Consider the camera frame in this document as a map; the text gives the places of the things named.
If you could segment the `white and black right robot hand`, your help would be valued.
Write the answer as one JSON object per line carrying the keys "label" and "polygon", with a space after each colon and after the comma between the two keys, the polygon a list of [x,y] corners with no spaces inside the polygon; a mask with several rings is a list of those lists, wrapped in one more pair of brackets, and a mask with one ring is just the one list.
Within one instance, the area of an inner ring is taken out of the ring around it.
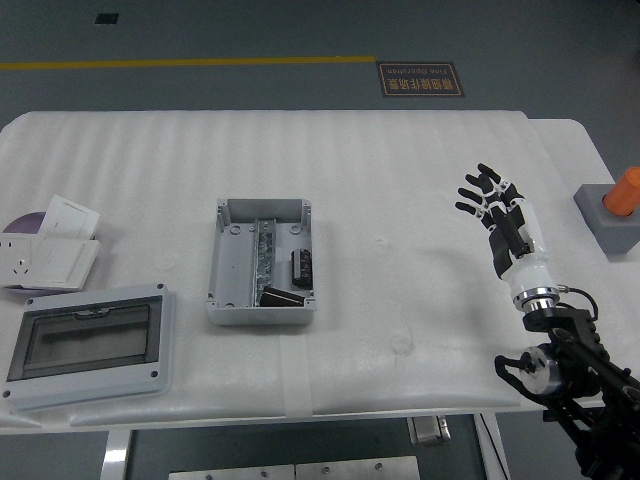
{"label": "white and black right robot hand", "polygon": [[532,204],[514,183],[485,164],[465,180],[472,188],[458,190],[462,199],[455,207],[488,231],[494,270],[509,286],[516,308],[523,310],[535,297],[557,299],[557,283],[548,268],[548,249]]}

